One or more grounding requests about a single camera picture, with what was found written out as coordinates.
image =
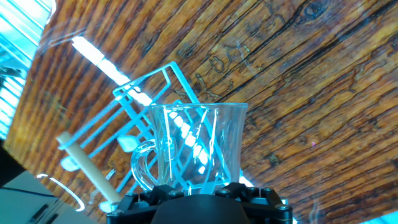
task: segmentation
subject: black mount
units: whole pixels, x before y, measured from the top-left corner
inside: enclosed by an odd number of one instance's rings
[[[230,183],[214,195],[184,194],[168,185],[152,191],[126,195],[115,211],[107,214],[108,224],[186,223],[293,223],[293,209],[284,205],[273,189]]]

